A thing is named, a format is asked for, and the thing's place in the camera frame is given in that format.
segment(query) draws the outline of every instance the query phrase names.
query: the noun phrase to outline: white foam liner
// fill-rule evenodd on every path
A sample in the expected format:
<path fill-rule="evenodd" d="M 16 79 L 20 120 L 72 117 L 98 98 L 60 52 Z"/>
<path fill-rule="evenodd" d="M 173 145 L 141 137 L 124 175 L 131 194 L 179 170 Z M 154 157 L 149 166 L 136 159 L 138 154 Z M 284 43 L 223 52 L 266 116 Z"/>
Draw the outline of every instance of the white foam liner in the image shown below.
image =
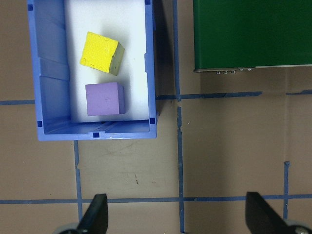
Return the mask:
<path fill-rule="evenodd" d="M 75 122 L 149 118 L 144 0 L 65 0 L 67 53 L 70 66 L 71 114 Z M 118 40 L 125 48 L 117 76 L 80 65 L 87 32 Z M 126 113 L 88 116 L 85 85 L 119 82 Z"/>

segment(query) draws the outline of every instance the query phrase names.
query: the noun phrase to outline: blue tape line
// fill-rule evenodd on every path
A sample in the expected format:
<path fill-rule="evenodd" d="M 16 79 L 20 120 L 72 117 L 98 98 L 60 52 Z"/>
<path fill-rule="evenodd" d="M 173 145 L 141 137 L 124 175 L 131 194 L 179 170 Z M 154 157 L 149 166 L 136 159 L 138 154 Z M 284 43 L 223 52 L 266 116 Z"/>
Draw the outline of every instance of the blue tape line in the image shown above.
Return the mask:
<path fill-rule="evenodd" d="M 300 93 L 286 93 L 286 95 L 292 96 L 292 95 L 311 95 L 312 90 L 311 89 L 306 89 L 302 90 Z"/>
<path fill-rule="evenodd" d="M 83 199 L 83 203 L 91 203 L 92 199 Z M 178 197 L 152 197 L 152 198 L 115 198 L 107 199 L 108 203 L 144 203 L 144 202 L 178 202 Z"/>
<path fill-rule="evenodd" d="M 0 204 L 75 204 L 76 199 L 0 200 Z"/>
<path fill-rule="evenodd" d="M 283 195 L 264 195 L 265 200 L 283 199 Z M 220 202 L 220 201 L 245 201 L 245 196 L 218 196 L 218 197 L 185 197 L 184 201 L 190 202 Z"/>
<path fill-rule="evenodd" d="M 215 93 L 215 94 L 183 94 L 181 99 L 198 99 L 198 98 L 240 98 L 240 97 L 257 97 L 262 94 L 256 92 L 237 92 L 237 93 Z"/>
<path fill-rule="evenodd" d="M 281 199 L 311 199 L 312 194 L 296 195 L 264 195 L 266 200 Z M 245 201 L 245 196 L 223 197 L 155 197 L 155 198 L 117 198 L 108 199 L 108 203 L 144 203 L 144 202 L 218 202 L 218 201 Z M 82 203 L 91 203 L 92 199 L 82 199 Z M 77 204 L 77 199 L 43 199 L 43 200 L 0 200 L 0 204 Z"/>
<path fill-rule="evenodd" d="M 184 233 L 184 182 L 183 182 L 183 144 L 182 144 L 182 108 L 177 108 L 177 156 L 179 173 L 179 210 L 180 231 Z"/>
<path fill-rule="evenodd" d="M 296 195 L 288 195 L 288 199 L 307 199 L 312 198 L 312 194 L 296 194 Z"/>
<path fill-rule="evenodd" d="M 156 96 L 156 100 L 174 100 L 176 99 L 176 95 L 159 95 Z"/>
<path fill-rule="evenodd" d="M 35 104 L 35 100 L 0 101 L 0 106 L 5 106 L 5 105 L 30 105 L 30 104 Z"/>
<path fill-rule="evenodd" d="M 74 140 L 74 153 L 75 153 L 75 171 L 76 171 L 78 217 L 79 217 L 79 220 L 81 220 L 83 215 L 82 215 L 82 195 L 81 195 L 80 170 L 78 169 L 79 147 L 78 147 L 78 141 L 77 140 Z"/>
<path fill-rule="evenodd" d="M 173 0 L 174 15 L 174 58 L 175 58 L 175 94 L 176 99 L 180 98 L 180 71 L 179 71 L 179 42 L 178 42 L 178 18 L 177 18 L 177 0 Z"/>
<path fill-rule="evenodd" d="M 288 171 L 289 171 L 290 162 L 284 162 L 284 209 L 283 209 L 283 219 L 288 218 Z"/>
<path fill-rule="evenodd" d="M 179 210 L 180 210 L 180 232 L 184 233 L 184 202 L 183 201 L 179 203 Z"/>

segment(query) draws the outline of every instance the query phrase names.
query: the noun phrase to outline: square hole in bin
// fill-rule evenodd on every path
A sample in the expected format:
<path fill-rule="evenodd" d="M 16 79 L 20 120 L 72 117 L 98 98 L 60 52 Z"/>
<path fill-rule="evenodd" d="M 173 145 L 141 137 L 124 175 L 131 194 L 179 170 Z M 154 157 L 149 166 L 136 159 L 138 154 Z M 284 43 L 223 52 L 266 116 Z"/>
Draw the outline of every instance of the square hole in bin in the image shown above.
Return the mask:
<path fill-rule="evenodd" d="M 93 133 L 93 138 L 99 138 L 99 133 Z"/>
<path fill-rule="evenodd" d="M 27 5 L 27 9 L 28 9 L 28 11 L 33 11 L 34 10 L 33 5 L 32 4 L 28 4 Z"/>
<path fill-rule="evenodd" d="M 150 124 L 155 124 L 156 123 L 156 119 L 155 118 L 150 118 Z"/>
<path fill-rule="evenodd" d="M 37 121 L 37 127 L 42 127 L 42 121 Z"/>

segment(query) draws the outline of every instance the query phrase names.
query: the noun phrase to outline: green board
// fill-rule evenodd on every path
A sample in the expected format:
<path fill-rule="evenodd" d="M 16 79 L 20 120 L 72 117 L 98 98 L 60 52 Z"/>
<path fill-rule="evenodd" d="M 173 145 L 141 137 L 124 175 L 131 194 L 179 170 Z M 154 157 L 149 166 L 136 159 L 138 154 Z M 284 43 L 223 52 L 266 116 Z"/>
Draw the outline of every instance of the green board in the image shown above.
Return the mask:
<path fill-rule="evenodd" d="M 194 0 L 195 71 L 312 64 L 312 0 Z"/>

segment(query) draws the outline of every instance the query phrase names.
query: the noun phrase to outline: blue painter's tape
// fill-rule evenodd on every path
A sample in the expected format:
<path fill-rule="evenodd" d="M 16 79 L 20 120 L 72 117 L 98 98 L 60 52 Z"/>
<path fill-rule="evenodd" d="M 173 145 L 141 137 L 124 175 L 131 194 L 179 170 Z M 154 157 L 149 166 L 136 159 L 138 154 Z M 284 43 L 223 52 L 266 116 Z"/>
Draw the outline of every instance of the blue painter's tape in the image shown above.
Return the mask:
<path fill-rule="evenodd" d="M 312 198 L 312 194 L 288 195 L 288 199 L 309 199 L 309 198 Z"/>
<path fill-rule="evenodd" d="M 284 162 L 284 209 L 283 209 L 283 219 L 288 218 L 288 172 L 289 172 L 290 162 Z"/>
<path fill-rule="evenodd" d="M 292 96 L 292 95 L 311 95 L 312 89 L 306 89 L 302 90 L 300 93 L 286 93 L 286 95 Z"/>
<path fill-rule="evenodd" d="M 178 43 L 178 18 L 177 18 L 177 0 L 173 1 L 174 16 L 174 57 L 175 57 L 175 94 L 176 99 L 180 98 L 180 71 L 179 71 L 179 43 Z"/>
<path fill-rule="evenodd" d="M 120 199 L 108 199 L 107 201 L 108 203 L 178 202 L 179 198 L 178 197 L 120 198 Z"/>
<path fill-rule="evenodd" d="M 264 195 L 265 200 L 284 199 L 283 195 Z M 245 196 L 219 196 L 219 197 L 185 197 L 184 201 L 194 202 L 220 202 L 220 201 L 245 201 Z"/>
<path fill-rule="evenodd" d="M 35 104 L 35 100 L 0 101 L 0 106 L 5 106 L 5 105 L 31 105 L 31 104 Z"/>
<path fill-rule="evenodd" d="M 178 173 L 179 173 L 179 210 L 180 231 L 184 233 L 184 182 L 183 182 L 183 142 L 182 142 L 182 108 L 177 108 L 177 150 L 178 150 Z"/>
<path fill-rule="evenodd" d="M 184 233 L 184 202 L 180 202 L 179 204 L 180 208 L 180 231 L 181 233 Z"/>
<path fill-rule="evenodd" d="M 257 92 L 238 92 L 238 93 L 215 93 L 215 94 L 183 94 L 181 99 L 199 99 L 199 98 L 240 98 L 240 97 L 257 97 L 262 94 Z"/>
<path fill-rule="evenodd" d="M 156 100 L 174 100 L 176 99 L 176 95 L 159 95 L 156 96 Z"/>
<path fill-rule="evenodd" d="M 75 153 L 75 171 L 76 171 L 76 188 L 77 188 L 77 205 L 78 205 L 78 217 L 79 220 L 82 219 L 82 195 L 81 195 L 81 180 L 80 180 L 80 170 L 79 165 L 79 147 L 78 141 L 74 140 L 74 153 Z"/>

